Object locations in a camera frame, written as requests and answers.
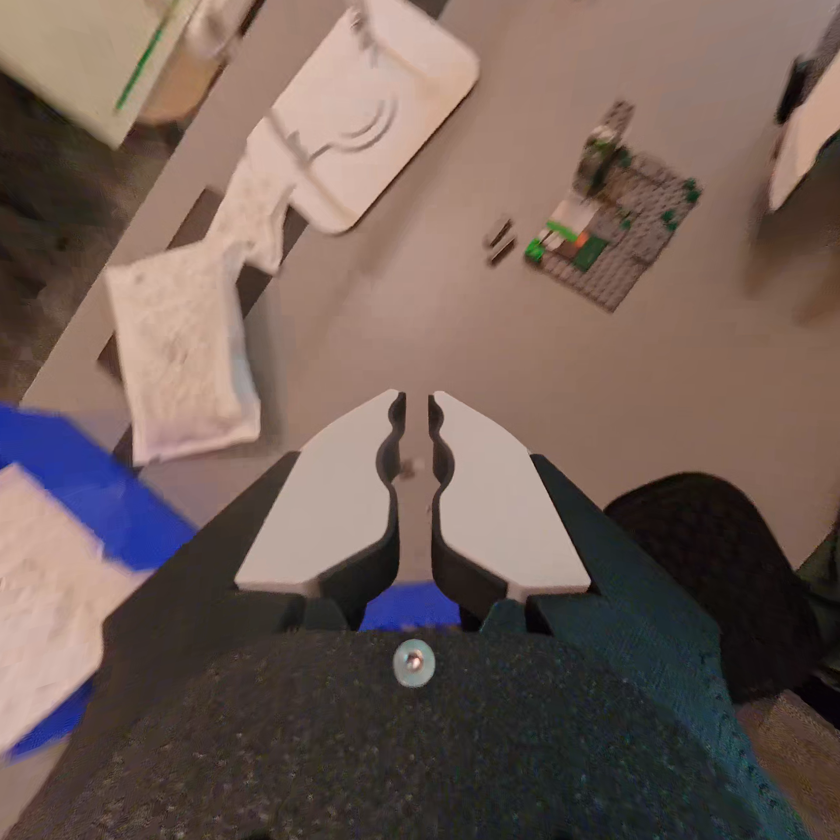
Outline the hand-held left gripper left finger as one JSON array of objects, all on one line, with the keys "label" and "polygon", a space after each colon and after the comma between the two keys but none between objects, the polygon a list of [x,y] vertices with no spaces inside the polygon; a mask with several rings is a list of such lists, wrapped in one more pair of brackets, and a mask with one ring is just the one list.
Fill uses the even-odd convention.
[{"label": "hand-held left gripper left finger", "polygon": [[303,446],[236,573],[239,590],[325,598],[356,618],[394,582],[405,420],[406,394],[390,389]]}]

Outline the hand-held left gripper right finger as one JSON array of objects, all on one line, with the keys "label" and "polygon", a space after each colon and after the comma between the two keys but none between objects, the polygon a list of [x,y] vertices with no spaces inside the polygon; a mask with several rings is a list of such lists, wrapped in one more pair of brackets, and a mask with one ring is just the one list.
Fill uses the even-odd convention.
[{"label": "hand-held left gripper right finger", "polygon": [[462,612],[505,600],[577,596],[592,578],[529,449],[452,395],[427,400],[438,481],[431,507],[434,582]]}]

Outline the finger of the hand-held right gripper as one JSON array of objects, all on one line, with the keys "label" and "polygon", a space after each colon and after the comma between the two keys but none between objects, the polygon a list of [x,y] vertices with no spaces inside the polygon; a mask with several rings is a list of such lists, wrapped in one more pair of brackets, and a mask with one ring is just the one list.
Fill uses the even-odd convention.
[{"label": "finger of the hand-held right gripper", "polygon": [[782,207],[838,136],[839,64],[830,63],[807,88],[811,69],[811,62],[794,64],[776,111],[776,122],[783,132],[768,189],[771,212]]}]

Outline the blue plastic bin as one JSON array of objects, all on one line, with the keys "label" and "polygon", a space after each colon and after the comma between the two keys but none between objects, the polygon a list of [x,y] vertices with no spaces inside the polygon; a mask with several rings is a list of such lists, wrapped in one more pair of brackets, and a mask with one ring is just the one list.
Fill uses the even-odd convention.
[{"label": "blue plastic bin", "polygon": [[459,606],[433,581],[396,583],[367,604],[360,631],[459,627]]},{"label": "blue plastic bin", "polygon": [[[135,572],[154,572],[196,534],[127,467],[57,415],[2,404],[2,468],[23,467],[101,540],[105,553]],[[18,747],[33,749],[67,734],[89,698],[91,678]]]}]

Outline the grey brick tower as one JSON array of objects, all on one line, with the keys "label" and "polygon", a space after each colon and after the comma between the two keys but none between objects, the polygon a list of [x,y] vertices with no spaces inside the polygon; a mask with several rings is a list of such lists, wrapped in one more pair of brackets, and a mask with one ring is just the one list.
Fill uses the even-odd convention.
[{"label": "grey brick tower", "polygon": [[615,100],[602,121],[590,132],[572,182],[578,196],[593,198],[603,189],[607,175],[624,151],[623,138],[635,110],[631,102]]}]

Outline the grey brick baseplate model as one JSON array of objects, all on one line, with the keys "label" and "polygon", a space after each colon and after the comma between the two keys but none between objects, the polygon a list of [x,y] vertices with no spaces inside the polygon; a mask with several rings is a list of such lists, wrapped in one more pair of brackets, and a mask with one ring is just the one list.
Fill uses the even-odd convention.
[{"label": "grey brick baseplate model", "polygon": [[661,256],[702,194],[695,178],[625,138],[623,145],[593,198],[574,192],[573,173],[569,191],[523,253],[531,267],[607,312]]}]

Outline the crumpled white paper bag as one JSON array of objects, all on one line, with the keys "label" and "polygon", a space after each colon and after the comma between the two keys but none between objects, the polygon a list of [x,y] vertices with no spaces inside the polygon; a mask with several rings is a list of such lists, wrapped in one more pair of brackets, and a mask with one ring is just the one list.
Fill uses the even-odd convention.
[{"label": "crumpled white paper bag", "polygon": [[259,438],[237,290],[247,253],[206,237],[105,269],[135,466]]}]

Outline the white instruction booklet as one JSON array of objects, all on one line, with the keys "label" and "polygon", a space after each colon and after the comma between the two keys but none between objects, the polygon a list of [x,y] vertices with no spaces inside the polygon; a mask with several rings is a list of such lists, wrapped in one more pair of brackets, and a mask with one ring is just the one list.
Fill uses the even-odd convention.
[{"label": "white instruction booklet", "polygon": [[105,619],[149,576],[108,558],[23,467],[2,468],[2,753],[94,676]]}]

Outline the white plastic tray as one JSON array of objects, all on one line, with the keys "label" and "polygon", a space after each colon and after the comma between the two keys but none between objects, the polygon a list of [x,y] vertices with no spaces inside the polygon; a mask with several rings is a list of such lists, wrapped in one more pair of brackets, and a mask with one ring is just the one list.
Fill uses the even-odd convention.
[{"label": "white plastic tray", "polygon": [[474,50],[413,3],[345,6],[246,143],[326,235],[361,220],[480,75]]}]

